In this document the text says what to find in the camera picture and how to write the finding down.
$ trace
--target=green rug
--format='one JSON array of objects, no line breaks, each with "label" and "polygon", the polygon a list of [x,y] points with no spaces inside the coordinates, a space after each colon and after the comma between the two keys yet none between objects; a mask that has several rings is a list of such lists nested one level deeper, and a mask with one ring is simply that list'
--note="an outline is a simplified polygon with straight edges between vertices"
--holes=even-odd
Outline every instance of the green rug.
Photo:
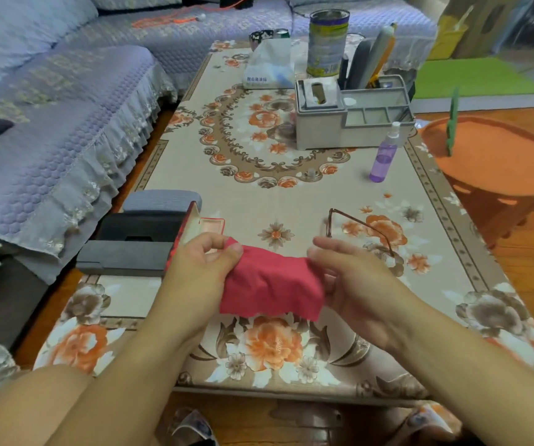
[{"label": "green rug", "polygon": [[497,58],[426,61],[415,81],[415,98],[534,94],[534,81]]}]

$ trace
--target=coffee table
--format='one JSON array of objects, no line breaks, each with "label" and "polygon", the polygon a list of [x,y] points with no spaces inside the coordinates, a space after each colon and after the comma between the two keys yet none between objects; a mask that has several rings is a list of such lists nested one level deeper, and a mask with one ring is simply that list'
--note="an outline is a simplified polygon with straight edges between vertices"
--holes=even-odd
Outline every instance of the coffee table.
[{"label": "coffee table", "polygon": [[[248,44],[214,44],[135,190],[196,191],[202,216],[225,219],[224,234],[286,256],[305,255],[331,208],[362,219],[386,239],[341,215],[333,216],[333,237],[370,250],[425,302],[534,368],[534,320],[417,132],[379,184],[367,178],[374,149],[298,151],[293,91],[244,90],[249,53]],[[100,373],[137,331],[159,285],[85,276],[35,367],[69,363]],[[263,353],[257,338],[265,330],[286,345],[281,356]],[[328,308],[317,322],[291,313],[217,315],[178,390],[376,405],[430,397]]]}]

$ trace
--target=cleaning cloth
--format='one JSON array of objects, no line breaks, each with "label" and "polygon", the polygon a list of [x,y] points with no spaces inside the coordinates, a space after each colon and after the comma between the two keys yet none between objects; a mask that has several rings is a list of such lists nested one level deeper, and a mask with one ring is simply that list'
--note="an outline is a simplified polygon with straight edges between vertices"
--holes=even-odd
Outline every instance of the cleaning cloth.
[{"label": "cleaning cloth", "polygon": [[[236,242],[230,238],[226,247]],[[291,312],[309,321],[319,318],[324,304],[322,274],[308,258],[243,247],[240,261],[226,277],[220,313],[253,317]]]}]

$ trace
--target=yellow bucket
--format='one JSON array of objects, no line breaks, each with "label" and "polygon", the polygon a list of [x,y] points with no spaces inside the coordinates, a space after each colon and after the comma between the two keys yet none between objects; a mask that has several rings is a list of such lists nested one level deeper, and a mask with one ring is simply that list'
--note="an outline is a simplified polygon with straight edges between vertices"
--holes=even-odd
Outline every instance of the yellow bucket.
[{"label": "yellow bucket", "polygon": [[454,31],[459,19],[450,15],[443,15],[438,21],[438,37],[436,43],[428,56],[428,60],[449,59],[459,44],[463,35],[467,32],[467,25],[462,25],[460,29]]}]

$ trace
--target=forearm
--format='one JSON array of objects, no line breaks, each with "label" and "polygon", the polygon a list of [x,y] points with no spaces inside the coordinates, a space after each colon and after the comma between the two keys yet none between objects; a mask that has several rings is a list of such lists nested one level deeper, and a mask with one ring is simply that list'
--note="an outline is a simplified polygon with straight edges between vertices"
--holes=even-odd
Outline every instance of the forearm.
[{"label": "forearm", "polygon": [[534,444],[534,371],[436,310],[406,319],[393,354],[488,446]]},{"label": "forearm", "polygon": [[169,324],[144,322],[47,445],[148,446],[188,352]]}]

